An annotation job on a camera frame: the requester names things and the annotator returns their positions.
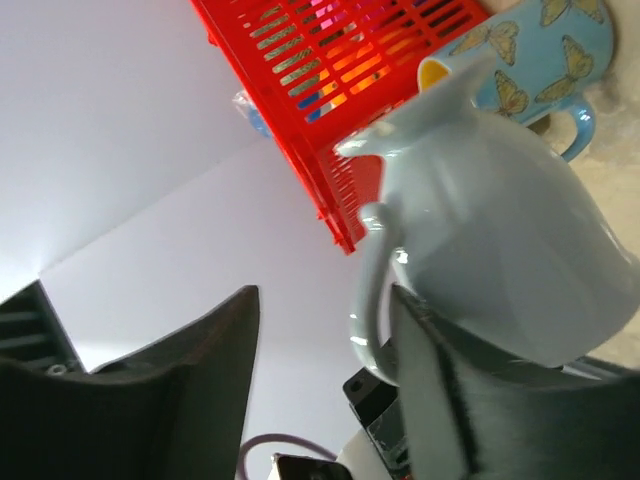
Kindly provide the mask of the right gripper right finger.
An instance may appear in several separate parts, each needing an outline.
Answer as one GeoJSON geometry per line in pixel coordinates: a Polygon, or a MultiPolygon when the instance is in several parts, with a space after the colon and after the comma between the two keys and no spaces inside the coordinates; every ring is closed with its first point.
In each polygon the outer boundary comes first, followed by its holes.
{"type": "Polygon", "coordinates": [[[639,375],[587,378],[515,358],[390,290],[417,479],[635,479],[639,375]]]}

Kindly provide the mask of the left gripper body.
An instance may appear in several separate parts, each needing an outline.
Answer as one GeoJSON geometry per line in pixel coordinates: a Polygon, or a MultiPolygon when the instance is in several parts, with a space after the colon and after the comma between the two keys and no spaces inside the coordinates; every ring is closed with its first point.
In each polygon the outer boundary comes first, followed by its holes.
{"type": "Polygon", "coordinates": [[[392,479],[412,479],[398,389],[365,368],[343,384],[352,413],[392,479]]]}

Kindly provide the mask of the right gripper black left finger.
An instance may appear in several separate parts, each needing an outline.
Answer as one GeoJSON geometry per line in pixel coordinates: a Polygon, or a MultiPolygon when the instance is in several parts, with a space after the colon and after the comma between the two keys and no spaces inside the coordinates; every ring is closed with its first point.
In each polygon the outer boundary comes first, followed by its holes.
{"type": "Polygon", "coordinates": [[[231,479],[260,325],[247,285],[91,373],[1,363],[5,479],[231,479]]]}

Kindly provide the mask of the grey mug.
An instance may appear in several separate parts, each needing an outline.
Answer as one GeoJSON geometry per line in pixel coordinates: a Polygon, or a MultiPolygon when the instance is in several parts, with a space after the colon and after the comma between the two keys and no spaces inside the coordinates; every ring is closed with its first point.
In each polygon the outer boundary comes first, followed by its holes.
{"type": "Polygon", "coordinates": [[[475,106],[496,57],[445,77],[336,146],[384,162],[350,310],[363,366],[395,384],[379,338],[389,271],[445,319],[547,367],[589,353],[639,307],[639,262],[569,164],[528,128],[475,106]]]}

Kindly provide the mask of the blue mug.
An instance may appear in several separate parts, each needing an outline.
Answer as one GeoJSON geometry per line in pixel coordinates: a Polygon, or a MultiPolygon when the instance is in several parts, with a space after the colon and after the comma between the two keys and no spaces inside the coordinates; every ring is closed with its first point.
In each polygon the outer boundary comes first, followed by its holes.
{"type": "Polygon", "coordinates": [[[476,93],[475,106],[525,126],[567,112],[576,126],[562,154],[570,161],[593,139],[596,118],[584,91],[606,73],[614,41],[603,1],[522,1],[425,58],[417,84],[426,90],[476,54],[494,53],[494,71],[476,93]]]}

